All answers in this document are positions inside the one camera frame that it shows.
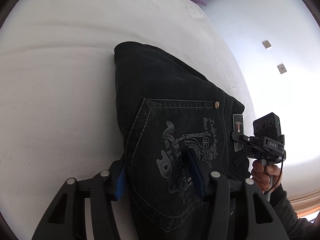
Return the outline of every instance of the electrical outlet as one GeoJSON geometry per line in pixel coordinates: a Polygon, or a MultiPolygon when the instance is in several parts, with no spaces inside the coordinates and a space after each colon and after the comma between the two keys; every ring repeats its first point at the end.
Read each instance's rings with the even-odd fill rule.
{"type": "Polygon", "coordinates": [[[270,44],[269,41],[263,41],[262,44],[263,44],[263,46],[264,46],[266,49],[271,48],[271,44],[270,44]]]}
{"type": "Polygon", "coordinates": [[[278,67],[278,69],[280,71],[280,74],[283,74],[283,73],[287,72],[287,70],[285,69],[283,64],[280,64],[277,67],[278,67]]]}

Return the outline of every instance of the bed sheet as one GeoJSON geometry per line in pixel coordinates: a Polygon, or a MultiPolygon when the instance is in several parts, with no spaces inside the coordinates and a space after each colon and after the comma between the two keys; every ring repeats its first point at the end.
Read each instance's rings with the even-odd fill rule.
{"type": "MultiPolygon", "coordinates": [[[[67,178],[91,178],[122,155],[113,49],[123,41],[204,74],[245,105],[252,134],[242,72],[194,2],[20,0],[0,30],[0,209],[20,240],[67,178]]],[[[136,239],[127,195],[114,211],[121,239],[136,239]]]]}

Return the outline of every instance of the wall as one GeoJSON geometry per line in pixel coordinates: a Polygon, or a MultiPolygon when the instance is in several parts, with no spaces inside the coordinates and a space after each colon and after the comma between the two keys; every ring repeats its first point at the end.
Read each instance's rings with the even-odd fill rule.
{"type": "Polygon", "coordinates": [[[320,29],[307,7],[301,0],[206,2],[202,9],[235,55],[257,118],[280,117],[286,165],[317,158],[320,29]],[[280,63],[287,73],[280,75],[280,63]]]}

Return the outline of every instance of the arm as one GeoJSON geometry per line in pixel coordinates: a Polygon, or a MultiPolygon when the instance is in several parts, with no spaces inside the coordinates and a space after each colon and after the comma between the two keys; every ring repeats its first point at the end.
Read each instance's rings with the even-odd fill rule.
{"type": "MultiPolygon", "coordinates": [[[[264,173],[264,167],[258,161],[255,161],[252,166],[252,179],[262,192],[268,190],[270,188],[270,178],[264,173]]],[[[269,175],[274,175],[274,181],[278,180],[280,169],[276,165],[268,166],[266,171],[269,175]]],[[[287,192],[283,190],[280,182],[281,179],[271,193],[270,204],[276,211],[290,240],[301,240],[310,230],[312,223],[306,219],[298,219],[296,212],[287,198],[287,192]]]]}
{"type": "Polygon", "coordinates": [[[301,240],[308,233],[312,223],[305,218],[298,219],[282,185],[271,194],[270,204],[276,211],[290,240],[301,240]]]}

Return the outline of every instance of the stitching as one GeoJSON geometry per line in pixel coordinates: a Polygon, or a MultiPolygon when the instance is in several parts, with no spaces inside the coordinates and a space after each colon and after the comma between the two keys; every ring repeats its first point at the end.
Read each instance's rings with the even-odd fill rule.
{"type": "MultiPolygon", "coordinates": [[[[163,228],[162,226],[160,226],[160,225],[156,224],[155,222],[153,222],[153,221],[141,210],[141,208],[138,206],[138,204],[137,204],[136,201],[134,200],[133,196],[131,196],[131,200],[134,202],[134,204],[135,204],[136,207],[140,210],[140,212],[141,212],[142,214],[144,214],[145,217],[150,220],[151,223],[153,223],[153,224],[156,225],[157,227],[161,228],[161,229],[162,229],[163,231],[165,231],[166,233],[171,232],[171,231],[177,229],[177,228],[180,227],[180,226],[186,221],[186,219],[187,219],[187,218],[183,219],[182,222],[181,222],[178,226],[176,226],[175,228],[173,228],[173,229],[171,229],[171,230],[167,230],[167,229],[163,228]]],[[[203,202],[201,205],[199,205],[199,206],[197,206],[196,208],[194,208],[193,210],[191,210],[191,211],[190,211],[190,214],[191,214],[191,212],[193,212],[193,211],[196,210],[197,208],[201,207],[203,204],[204,204],[204,202],[203,202]]]]}
{"type": "Polygon", "coordinates": [[[146,125],[147,125],[147,122],[148,122],[148,119],[149,119],[149,116],[150,116],[150,113],[151,113],[152,108],[215,108],[215,107],[214,107],[214,106],[212,106],[212,107],[210,107],[210,106],[199,106],[199,107],[152,106],[152,107],[150,108],[150,110],[149,110],[149,113],[148,113],[146,122],[145,122],[145,124],[144,124],[144,126],[143,126],[143,129],[142,129],[142,131],[141,131],[140,137],[139,137],[139,139],[138,139],[138,141],[137,141],[136,147],[135,147],[134,152],[133,152],[133,154],[132,154],[132,159],[131,159],[131,164],[130,164],[130,169],[129,169],[129,170],[131,170],[131,168],[132,168],[132,163],[133,163],[134,155],[135,155],[135,153],[136,153],[136,151],[137,151],[138,144],[139,144],[139,142],[140,142],[140,140],[141,140],[142,134],[143,134],[143,132],[144,132],[144,130],[145,130],[145,128],[146,128],[146,125]]]}
{"type": "Polygon", "coordinates": [[[224,120],[224,128],[225,128],[225,141],[227,143],[227,163],[229,164],[229,146],[228,146],[228,135],[227,135],[227,125],[226,125],[226,111],[227,111],[227,104],[228,104],[228,98],[226,96],[226,93],[223,92],[223,95],[224,95],[224,103],[223,103],[223,113],[222,113],[222,116],[223,116],[223,120],[224,120]]]}
{"type": "Polygon", "coordinates": [[[128,138],[127,138],[127,142],[126,142],[126,145],[125,145],[125,154],[124,154],[124,157],[126,158],[126,156],[127,156],[127,151],[128,151],[128,142],[129,142],[129,139],[130,139],[130,135],[131,135],[131,132],[132,132],[132,130],[133,130],[133,127],[134,127],[134,125],[135,125],[135,123],[136,123],[136,121],[137,121],[137,119],[138,119],[138,115],[140,114],[140,111],[141,111],[141,109],[142,109],[142,106],[143,106],[143,104],[144,104],[144,101],[145,101],[145,98],[143,99],[143,101],[142,101],[142,104],[141,104],[141,106],[140,106],[140,108],[139,108],[139,111],[138,111],[138,113],[137,113],[137,115],[136,115],[136,118],[134,119],[134,121],[133,121],[133,124],[132,124],[132,126],[131,126],[131,129],[130,129],[130,132],[129,132],[129,134],[128,134],[128,138]]]}
{"type": "Polygon", "coordinates": [[[206,103],[214,103],[213,101],[203,101],[203,100],[189,100],[189,99],[152,99],[147,98],[147,100],[153,100],[153,101],[179,101],[179,102],[206,102],[206,103]]]}
{"type": "Polygon", "coordinates": [[[178,140],[181,141],[181,140],[185,139],[186,137],[191,137],[191,136],[193,136],[193,137],[202,137],[202,136],[204,136],[204,135],[205,135],[205,132],[201,132],[201,133],[187,133],[187,134],[182,134],[182,135],[178,138],[178,140]]]}
{"type": "Polygon", "coordinates": [[[223,168],[223,162],[222,162],[222,157],[223,157],[223,154],[224,154],[224,148],[225,148],[225,143],[223,143],[223,150],[222,150],[222,154],[221,154],[221,167],[222,167],[223,173],[225,173],[225,172],[224,172],[224,168],[223,168]]]}
{"type": "Polygon", "coordinates": [[[229,173],[232,177],[234,177],[236,180],[238,180],[235,176],[233,176],[233,175],[230,173],[230,171],[228,171],[228,173],[229,173]]]}
{"type": "Polygon", "coordinates": [[[152,106],[152,108],[215,108],[214,106],[152,106]]]}
{"type": "Polygon", "coordinates": [[[131,170],[131,168],[132,168],[134,154],[135,154],[136,151],[137,151],[138,144],[139,144],[139,142],[140,142],[140,140],[141,140],[141,137],[142,137],[142,134],[143,134],[143,132],[144,132],[144,129],[146,128],[146,125],[147,125],[147,122],[148,122],[148,119],[149,119],[149,116],[150,116],[150,113],[151,113],[152,108],[153,108],[153,107],[151,107],[150,110],[149,110],[149,113],[148,113],[146,122],[144,123],[144,126],[143,126],[143,129],[142,129],[142,131],[141,131],[140,137],[139,137],[139,139],[138,139],[138,141],[137,141],[136,147],[135,147],[134,152],[133,152],[133,154],[132,154],[132,159],[131,159],[131,164],[130,164],[130,170],[131,170]]]}
{"type": "Polygon", "coordinates": [[[172,216],[167,216],[166,214],[163,214],[161,211],[157,210],[155,207],[151,206],[151,205],[137,192],[137,190],[134,188],[134,185],[132,184],[132,182],[130,182],[130,184],[131,184],[133,190],[136,192],[136,194],[137,194],[149,207],[153,208],[154,210],[156,210],[156,211],[157,211],[158,213],[160,213],[161,215],[164,215],[165,217],[169,217],[169,218],[179,218],[179,217],[182,217],[183,215],[185,215],[185,214],[189,211],[189,209],[190,209],[194,204],[196,204],[197,202],[201,201],[201,200],[199,199],[199,200],[197,200],[196,202],[192,203],[192,204],[189,206],[189,208],[188,208],[182,215],[180,215],[180,216],[174,216],[174,217],[172,217],[172,216]]]}

